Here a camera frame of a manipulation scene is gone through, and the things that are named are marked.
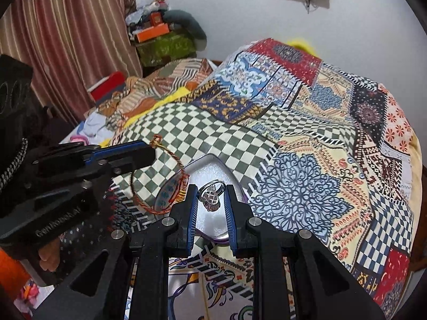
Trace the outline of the purple heart-shaped tin box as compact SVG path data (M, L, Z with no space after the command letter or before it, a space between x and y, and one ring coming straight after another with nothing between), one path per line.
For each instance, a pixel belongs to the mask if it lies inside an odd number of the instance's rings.
M224 210L223 185L232 185L239 201L246 203L247 197L232 171L215 155L207 154L185 166L189 176L188 183L198 189L207 186L218 196L218 209L209 212L204 203L199 202L197 208L196 232L215 243L228 243L227 220Z

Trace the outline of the pink cloth item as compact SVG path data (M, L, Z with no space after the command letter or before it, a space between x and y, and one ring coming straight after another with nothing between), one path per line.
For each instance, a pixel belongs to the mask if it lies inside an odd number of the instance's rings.
M79 134L73 135L69 138L69 141L70 142L81 142L84 145L89 145L88 138L84 135L79 135Z

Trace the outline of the striped brown orange blanket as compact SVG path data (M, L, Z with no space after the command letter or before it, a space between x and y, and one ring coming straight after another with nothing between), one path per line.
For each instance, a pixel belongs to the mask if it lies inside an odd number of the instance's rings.
M98 113L106 117L106 128L115 132L179 88L194 90L213 70L214 64L208 59L189 58L171 61L144 78L128 77L102 97L97 104Z

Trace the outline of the red white box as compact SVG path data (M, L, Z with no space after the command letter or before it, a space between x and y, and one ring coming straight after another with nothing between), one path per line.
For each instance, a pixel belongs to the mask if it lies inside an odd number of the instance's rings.
M125 86L125 80L126 77L122 72L115 71L88 88L88 93L92 96L94 101L101 101L114 91L122 90Z

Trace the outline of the colourful patchwork bedspread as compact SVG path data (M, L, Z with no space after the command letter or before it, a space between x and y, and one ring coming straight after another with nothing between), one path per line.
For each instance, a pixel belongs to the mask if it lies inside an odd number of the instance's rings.
M387 319L404 292L422 206L418 138L393 94L288 44L239 48L117 130L159 135L156 162L115 179L116 224L136 233L184 191L180 167L217 156L256 217L310 230Z

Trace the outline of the green patterned covered stand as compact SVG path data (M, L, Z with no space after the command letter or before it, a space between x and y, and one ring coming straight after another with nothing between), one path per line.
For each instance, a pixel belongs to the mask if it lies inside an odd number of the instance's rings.
M164 66L170 61L194 57L195 42L187 31L172 31L136 45L142 67Z

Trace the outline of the striped red brown curtain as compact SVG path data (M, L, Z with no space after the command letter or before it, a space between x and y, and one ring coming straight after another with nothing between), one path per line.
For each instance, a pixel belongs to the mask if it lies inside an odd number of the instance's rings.
M135 0L12 0L1 17L1 53L33 68L31 87L75 125L94 101L88 89L120 71L141 76L125 17Z

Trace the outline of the orange box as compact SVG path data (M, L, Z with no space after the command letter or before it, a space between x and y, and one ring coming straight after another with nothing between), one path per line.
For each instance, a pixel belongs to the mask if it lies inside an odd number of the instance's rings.
M153 38L157 38L162 35L166 35L170 32L169 26L166 23L159 24L157 26L148 27L144 30L139 30L135 34L135 40L138 43L149 41Z

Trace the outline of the dark grey plush pillow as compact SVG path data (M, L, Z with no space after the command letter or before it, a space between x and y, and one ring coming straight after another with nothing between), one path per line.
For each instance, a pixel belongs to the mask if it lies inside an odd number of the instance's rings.
M204 51L207 46L207 35L192 14L180 9L168 10L164 13L164 21L178 24L192 36L197 51Z

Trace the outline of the yellow plush toy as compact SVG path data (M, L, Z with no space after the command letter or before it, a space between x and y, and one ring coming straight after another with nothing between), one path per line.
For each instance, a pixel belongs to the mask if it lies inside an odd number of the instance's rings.
M308 43L308 41L302 38L295 38L290 41L287 41L289 46L292 46L300 51L305 51L305 53L310 54L311 56L318 57L316 50Z

